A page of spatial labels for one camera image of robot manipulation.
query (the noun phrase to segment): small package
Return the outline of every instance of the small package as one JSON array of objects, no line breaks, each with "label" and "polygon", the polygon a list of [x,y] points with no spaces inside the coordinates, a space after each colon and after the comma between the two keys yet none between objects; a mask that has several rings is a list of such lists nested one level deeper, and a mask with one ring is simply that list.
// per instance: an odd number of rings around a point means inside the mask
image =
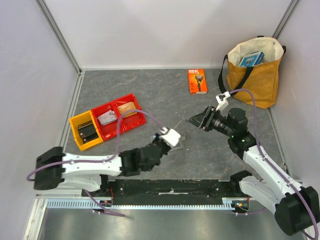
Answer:
[{"label": "small package", "polygon": [[[136,109],[136,105],[134,102],[130,101],[130,102],[127,102],[123,105],[120,105],[118,106],[118,110],[120,112],[120,114],[123,114],[124,112],[128,111],[128,110],[131,110],[131,109]],[[124,118],[126,117],[129,117],[129,116],[132,116],[134,114],[137,114],[136,111],[133,111],[133,112],[129,112],[128,114],[124,115]]]},{"label": "small package", "polygon": [[99,137],[92,121],[80,124],[78,126],[78,132],[83,141],[83,144],[86,144]]},{"label": "small package", "polygon": [[207,83],[205,70],[203,69],[188,69],[188,81],[191,94],[206,94]]},{"label": "small package", "polygon": [[245,55],[239,67],[253,67],[261,63],[262,59],[264,58],[264,53],[262,51],[255,51],[249,55]]},{"label": "small package", "polygon": [[116,114],[114,111],[109,110],[104,114],[98,116],[98,120],[102,126],[112,123],[117,120]]}]

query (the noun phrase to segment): yellow bin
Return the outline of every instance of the yellow bin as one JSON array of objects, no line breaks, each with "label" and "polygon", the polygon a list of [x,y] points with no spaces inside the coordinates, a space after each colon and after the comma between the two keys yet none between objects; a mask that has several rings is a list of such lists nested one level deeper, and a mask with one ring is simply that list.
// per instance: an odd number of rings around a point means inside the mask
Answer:
[{"label": "yellow bin", "polygon": [[[80,134],[78,132],[78,126],[81,125],[81,124],[84,124],[86,122],[92,122],[93,125],[94,125],[94,128],[96,130],[96,133],[98,134],[98,138],[92,140],[92,141],[89,141],[87,143],[84,143],[83,140],[81,139],[80,137]],[[97,125],[95,123],[95,120],[94,120],[94,117],[92,115],[92,112],[89,110],[89,111],[86,111],[84,113],[81,113],[77,116],[73,116],[69,119],[69,122],[70,122],[70,126],[71,126],[71,129],[72,129],[72,133],[73,133],[73,137],[74,137],[74,141],[75,143],[78,145],[79,149],[81,151],[84,151],[86,149],[89,149],[97,144],[100,144],[102,143],[104,140],[102,139],[101,135],[100,135],[100,132],[97,128]]]}]

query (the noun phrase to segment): red compartment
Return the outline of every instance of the red compartment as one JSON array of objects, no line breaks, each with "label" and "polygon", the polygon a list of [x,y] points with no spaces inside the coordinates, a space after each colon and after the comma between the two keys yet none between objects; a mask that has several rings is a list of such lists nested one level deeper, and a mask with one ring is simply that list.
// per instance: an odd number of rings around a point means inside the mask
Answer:
[{"label": "red compartment", "polygon": [[[92,115],[94,117],[94,121],[96,123],[96,126],[101,134],[101,137],[103,138],[104,141],[111,139],[117,135],[117,121],[113,121],[111,123],[108,123],[107,125],[101,125],[98,117],[109,110],[112,110],[115,112],[115,115],[117,118],[119,118],[119,111],[116,109],[115,105],[112,102],[108,102],[106,104],[103,104],[101,106],[95,107],[91,110]],[[125,126],[124,123],[122,122],[120,125],[120,133],[125,132]]]},{"label": "red compartment", "polygon": [[[120,116],[120,112],[118,110],[118,107],[123,104],[129,103],[129,102],[134,102],[135,108],[141,110],[141,107],[140,107],[136,97],[132,93],[130,93],[126,96],[120,97],[120,98],[114,100],[113,102],[115,104],[115,108],[116,108],[117,114],[119,114],[119,116]],[[141,112],[138,112],[137,114],[134,114],[131,116],[127,116],[122,119],[122,123],[124,124],[126,131],[131,130],[131,129],[133,129],[137,126],[140,126],[142,124],[145,124],[146,122],[147,121],[146,121],[145,115],[143,115]]]}]

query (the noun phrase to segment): orange box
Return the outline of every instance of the orange box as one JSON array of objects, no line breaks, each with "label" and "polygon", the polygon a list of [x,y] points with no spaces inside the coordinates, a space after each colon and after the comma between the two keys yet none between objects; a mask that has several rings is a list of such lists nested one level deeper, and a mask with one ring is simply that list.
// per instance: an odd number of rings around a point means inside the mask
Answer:
[{"label": "orange box", "polygon": [[[132,101],[118,106],[118,110],[119,110],[120,114],[123,114],[124,112],[126,112],[128,110],[132,110],[132,109],[136,109],[136,105]],[[130,112],[130,113],[126,114],[123,118],[129,117],[129,116],[132,116],[132,115],[135,115],[135,114],[137,114],[136,111]]]},{"label": "orange box", "polygon": [[208,91],[205,70],[188,69],[188,81],[191,94],[206,94]]}]

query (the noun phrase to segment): white wall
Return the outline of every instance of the white wall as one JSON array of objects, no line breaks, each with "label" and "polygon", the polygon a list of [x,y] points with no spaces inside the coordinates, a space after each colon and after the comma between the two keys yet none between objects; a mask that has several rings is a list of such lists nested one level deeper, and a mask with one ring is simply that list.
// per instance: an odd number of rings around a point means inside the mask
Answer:
[{"label": "white wall", "polygon": [[287,46],[272,108],[292,174],[320,192],[320,1],[300,1],[279,41]]},{"label": "white wall", "polygon": [[290,0],[46,0],[81,68],[220,67]]},{"label": "white wall", "polygon": [[2,240],[23,238],[35,199],[26,176],[59,143],[76,78],[36,3],[0,1]]}]

